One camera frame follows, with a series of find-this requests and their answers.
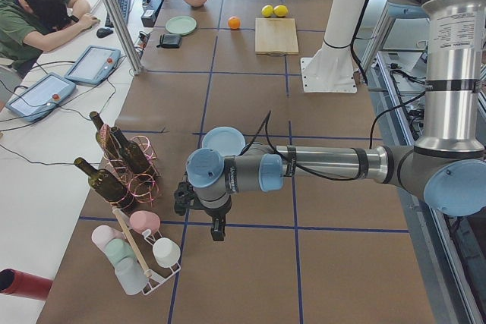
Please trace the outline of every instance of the green plate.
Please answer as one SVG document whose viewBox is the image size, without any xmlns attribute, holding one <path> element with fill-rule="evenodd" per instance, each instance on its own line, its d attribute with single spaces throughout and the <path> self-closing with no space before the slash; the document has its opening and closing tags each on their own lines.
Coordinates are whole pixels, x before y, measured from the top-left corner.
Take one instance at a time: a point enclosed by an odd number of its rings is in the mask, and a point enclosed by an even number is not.
<svg viewBox="0 0 486 324">
<path fill-rule="evenodd" d="M 181 15 L 178 17 L 170 18 L 166 23 L 166 30 L 173 34 L 180 34 L 185 36 L 192 33 L 197 26 L 197 22 L 193 17 L 187 15 Z"/>
</svg>

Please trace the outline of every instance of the wine bottle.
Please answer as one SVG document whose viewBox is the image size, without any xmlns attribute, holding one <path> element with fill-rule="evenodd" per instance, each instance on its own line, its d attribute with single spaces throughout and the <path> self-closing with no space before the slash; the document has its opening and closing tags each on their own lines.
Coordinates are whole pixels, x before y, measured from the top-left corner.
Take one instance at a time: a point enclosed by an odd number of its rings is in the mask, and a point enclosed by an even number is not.
<svg viewBox="0 0 486 324">
<path fill-rule="evenodd" d="M 118 127 L 112 127 L 112 134 L 120 145 L 118 154 L 125 161 L 130 171 L 136 175 L 146 174 L 155 178 L 156 171 L 138 144 L 133 140 L 127 140 Z"/>
<path fill-rule="evenodd" d="M 108 126 L 108 133 L 106 136 L 106 142 L 101 142 L 101 135 L 100 131 L 102 126 L 105 124 L 101 117 L 99 116 L 98 112 L 91 112 L 90 119 L 94 123 L 96 127 L 96 134 L 95 138 L 97 143 L 101 146 L 101 148 L 106 152 L 106 158 L 110 161 L 113 168 L 115 169 L 118 176 L 122 176 L 126 172 L 126 167 L 123 161 L 120 160 L 120 155 L 118 154 L 118 146 L 115 144 L 115 140 L 112 137 L 111 133 L 109 133 L 109 126 Z"/>
<path fill-rule="evenodd" d="M 137 205 L 137 199 L 110 171 L 104 168 L 98 170 L 81 157 L 74 160 L 74 165 L 88 175 L 88 184 L 91 188 L 112 206 L 131 211 Z"/>
</svg>

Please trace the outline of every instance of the cutting board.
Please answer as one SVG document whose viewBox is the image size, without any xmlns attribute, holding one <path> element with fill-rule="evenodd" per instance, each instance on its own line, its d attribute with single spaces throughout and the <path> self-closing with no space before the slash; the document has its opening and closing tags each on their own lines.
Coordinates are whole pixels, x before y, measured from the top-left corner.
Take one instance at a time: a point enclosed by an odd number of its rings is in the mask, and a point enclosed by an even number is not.
<svg viewBox="0 0 486 324">
<path fill-rule="evenodd" d="M 255 53 L 266 55 L 298 55 L 295 19 L 255 19 Z"/>
</svg>

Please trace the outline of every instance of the person's hand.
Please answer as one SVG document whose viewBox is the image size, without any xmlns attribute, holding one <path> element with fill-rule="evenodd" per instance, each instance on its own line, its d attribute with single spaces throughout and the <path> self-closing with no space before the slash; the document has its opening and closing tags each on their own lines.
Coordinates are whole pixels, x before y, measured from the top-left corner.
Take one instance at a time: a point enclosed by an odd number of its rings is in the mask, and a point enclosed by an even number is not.
<svg viewBox="0 0 486 324">
<path fill-rule="evenodd" d="M 89 30 L 95 24 L 99 23 L 99 19 L 96 18 L 91 13 L 86 13 L 81 18 L 79 18 L 79 22 L 77 22 L 77 23 L 80 24 L 83 27 L 83 30 Z"/>
</svg>

